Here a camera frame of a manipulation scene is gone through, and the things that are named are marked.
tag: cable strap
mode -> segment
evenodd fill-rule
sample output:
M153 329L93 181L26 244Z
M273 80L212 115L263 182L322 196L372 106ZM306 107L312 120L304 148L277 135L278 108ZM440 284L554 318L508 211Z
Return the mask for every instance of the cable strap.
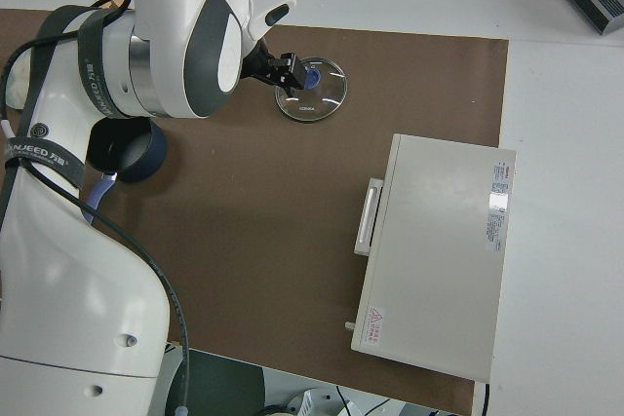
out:
M78 29L78 70L87 96L96 109L111 119L126 119L113 102L104 77L102 39L108 10L97 10Z
M58 172L77 189L82 188L85 165L58 143L30 136L9 138L5 149L5 166L16 158L41 163Z

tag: black cable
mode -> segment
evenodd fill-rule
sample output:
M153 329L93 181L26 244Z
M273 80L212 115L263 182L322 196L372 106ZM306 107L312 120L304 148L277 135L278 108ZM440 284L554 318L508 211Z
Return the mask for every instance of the black cable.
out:
M165 273L161 270L161 268L156 264L152 256L145 250L145 248L138 243L138 241L132 237L128 232L124 231L120 226L118 226L115 222L109 219L106 215L102 214L98 210L91 208L89 205L85 204L82 200L74 197L69 192L64 190L62 187L56 185L52 180L42 174L38 169L32 166L32 163L25 159L20 159L19 164L33 177L42 182L46 187L53 190L61 197L66 199L71 204L80 208L83 211L86 211L88 214L92 215L94 218L101 221L107 228L120 236L125 243L130 245L138 256L152 269L152 271L156 274L158 279L160 280L163 288L169 295L170 300L174 306L175 314L177 315L177 320L179 324L180 331L180 340L182 343L182 366L184 367L184 374L181 379L181 387L182 387L182 399L181 406L187 406L188 401L188 383L190 382L190 353L188 346L188 333L186 327L186 319L184 318L184 313L182 312L182 306L179 302L177 294L174 290L174 287L170 283L169 279L165 275Z
M489 406L489 384L486 384L486 396L484 397L484 409L481 412L481 416L486 416L488 414L488 406Z
M386 404L388 401L390 401L390 398L385 399L384 401L382 401L380 404L378 404L377 406L372 407L369 411L367 411L364 416L369 416L375 409L380 408L381 406L383 406L384 404Z
M112 0L98 0L93 3L90 8L97 9L102 5L110 2ZM128 10L130 7L130 2L132 0L124 0L121 6L116 7L104 18L104 26L109 25ZM37 38L27 43L22 44L17 49L13 51L13 53L9 56L9 59L5 62L2 68L2 75L0 75L0 118L2 120L7 119L7 84L9 82L9 74L11 73L11 69L15 65L16 61L20 56L28 51L31 48L36 48L37 46L50 46L52 44L59 43L61 41L67 41L69 39L76 39L78 37L78 31L68 31L66 33L59 34L57 36L48 36L45 38Z
M342 392L340 391L340 387L338 387L337 385L335 386L335 389L338 390L338 394L340 395L340 399L342 400L342 404L344 404L344 409L347 410L347 414L349 416L351 416L351 411L349 411L349 406L347 406L347 400L344 399L344 397L342 396Z

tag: white table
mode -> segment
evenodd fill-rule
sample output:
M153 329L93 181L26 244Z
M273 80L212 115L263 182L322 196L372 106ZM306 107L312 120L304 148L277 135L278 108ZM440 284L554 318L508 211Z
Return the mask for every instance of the white table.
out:
M599 36L566 0L298 3L289 24L510 39L500 146L518 173L489 414L621 413L624 30Z

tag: sticker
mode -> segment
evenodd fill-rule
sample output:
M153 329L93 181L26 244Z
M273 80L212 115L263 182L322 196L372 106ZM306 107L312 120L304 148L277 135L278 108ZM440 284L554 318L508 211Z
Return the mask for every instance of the sticker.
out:
M365 345L379 345L379 340L381 339L381 327L383 326L383 318L385 315L386 311L384 309L369 306L367 320L364 327Z
M505 221L509 205L509 185L511 168L507 163L500 162L494 166L491 190L489 192L489 213L486 228L486 248L500 252L505 237Z

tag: warning label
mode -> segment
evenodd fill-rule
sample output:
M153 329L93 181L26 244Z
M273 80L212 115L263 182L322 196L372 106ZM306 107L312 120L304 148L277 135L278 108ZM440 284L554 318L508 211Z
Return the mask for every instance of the warning label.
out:
M364 327L364 343L367 345L379 345L381 328L386 311L380 307L369 306L366 325Z

